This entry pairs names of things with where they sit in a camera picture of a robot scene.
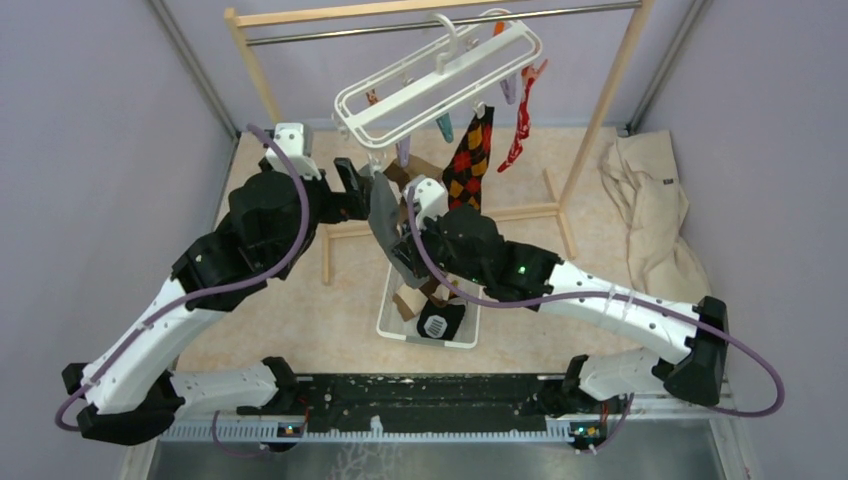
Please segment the grey sock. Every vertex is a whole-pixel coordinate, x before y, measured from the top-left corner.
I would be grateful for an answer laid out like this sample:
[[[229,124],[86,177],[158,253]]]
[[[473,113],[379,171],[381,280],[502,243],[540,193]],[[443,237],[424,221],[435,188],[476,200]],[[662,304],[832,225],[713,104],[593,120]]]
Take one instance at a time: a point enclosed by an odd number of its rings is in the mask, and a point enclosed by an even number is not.
[[[405,284],[412,289],[419,289],[428,282],[429,276],[416,277],[392,252],[392,247],[401,238],[398,231],[398,218],[399,202],[392,191],[390,182],[382,172],[375,172],[370,193],[369,227],[378,245],[391,265],[400,273]]]

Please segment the argyle red yellow sock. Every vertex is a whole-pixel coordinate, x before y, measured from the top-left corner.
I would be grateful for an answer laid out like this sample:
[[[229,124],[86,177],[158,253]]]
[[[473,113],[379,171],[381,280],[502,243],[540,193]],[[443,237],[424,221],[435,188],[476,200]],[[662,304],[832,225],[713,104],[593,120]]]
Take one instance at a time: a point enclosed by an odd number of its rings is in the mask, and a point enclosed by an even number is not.
[[[481,209],[482,181],[491,156],[494,112],[494,107],[486,106],[481,117],[471,119],[450,163],[442,172],[449,210],[462,205]]]

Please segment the beige brown sock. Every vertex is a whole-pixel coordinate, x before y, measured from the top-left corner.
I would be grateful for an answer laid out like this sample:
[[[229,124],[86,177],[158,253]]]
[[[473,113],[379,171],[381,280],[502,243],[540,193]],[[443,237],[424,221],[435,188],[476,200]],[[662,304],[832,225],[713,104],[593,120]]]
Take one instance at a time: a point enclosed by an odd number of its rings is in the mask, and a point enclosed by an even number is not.
[[[441,313],[454,298],[456,295],[450,289],[430,278],[416,289],[403,283],[392,295],[392,303],[401,320],[409,322],[418,320],[423,312]]]

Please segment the red white patterned sock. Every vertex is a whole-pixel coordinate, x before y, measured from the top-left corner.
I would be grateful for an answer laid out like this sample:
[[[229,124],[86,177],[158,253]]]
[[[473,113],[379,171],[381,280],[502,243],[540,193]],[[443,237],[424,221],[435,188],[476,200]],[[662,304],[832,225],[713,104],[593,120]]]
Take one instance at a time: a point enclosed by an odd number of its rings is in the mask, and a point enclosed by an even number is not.
[[[545,59],[538,67],[529,65],[521,72],[522,80],[522,96],[517,110],[516,129],[514,138],[511,143],[506,159],[498,166],[497,172],[503,173],[509,169],[521,156],[524,151],[523,143],[530,136],[532,126],[529,113],[529,100],[531,91],[538,78],[543,74],[548,66],[548,59]]]

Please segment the black blue sock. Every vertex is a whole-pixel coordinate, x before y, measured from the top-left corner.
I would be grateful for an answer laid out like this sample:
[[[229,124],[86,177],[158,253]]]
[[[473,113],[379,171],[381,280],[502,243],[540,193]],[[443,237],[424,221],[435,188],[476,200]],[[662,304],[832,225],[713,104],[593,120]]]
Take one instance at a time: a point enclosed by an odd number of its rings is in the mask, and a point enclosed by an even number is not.
[[[416,331],[423,338],[452,341],[465,318],[467,304],[445,303],[437,305],[428,301],[416,322]]]

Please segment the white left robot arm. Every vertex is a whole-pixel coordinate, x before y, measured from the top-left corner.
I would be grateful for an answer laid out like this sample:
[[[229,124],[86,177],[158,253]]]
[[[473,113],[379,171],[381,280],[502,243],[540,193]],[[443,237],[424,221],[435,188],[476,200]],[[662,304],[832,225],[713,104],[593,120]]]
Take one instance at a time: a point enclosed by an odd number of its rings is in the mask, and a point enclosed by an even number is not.
[[[322,224],[364,220],[373,177],[347,158],[334,167],[343,190],[313,178],[260,171],[228,196],[216,228],[175,261],[148,309],[97,360],[71,363],[62,379],[71,401],[83,401],[75,430],[84,438],[134,446],[183,416],[232,410],[240,415],[305,411],[305,394],[289,364],[267,357],[241,370],[173,371],[172,362],[200,333],[234,311],[270,280],[284,280]]]

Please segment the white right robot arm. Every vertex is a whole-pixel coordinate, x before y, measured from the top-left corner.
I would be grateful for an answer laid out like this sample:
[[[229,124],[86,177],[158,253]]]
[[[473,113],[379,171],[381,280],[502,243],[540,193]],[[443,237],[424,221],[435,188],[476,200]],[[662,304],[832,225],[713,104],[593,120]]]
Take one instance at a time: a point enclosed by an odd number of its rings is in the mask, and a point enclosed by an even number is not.
[[[434,269],[482,287],[495,303],[576,318],[638,343],[611,356],[572,359],[563,398],[576,412],[623,393],[664,389],[715,407],[728,343],[726,304],[705,296],[692,304],[664,300],[589,274],[557,254],[505,239],[472,207],[420,222],[389,242],[389,252],[416,278]]]

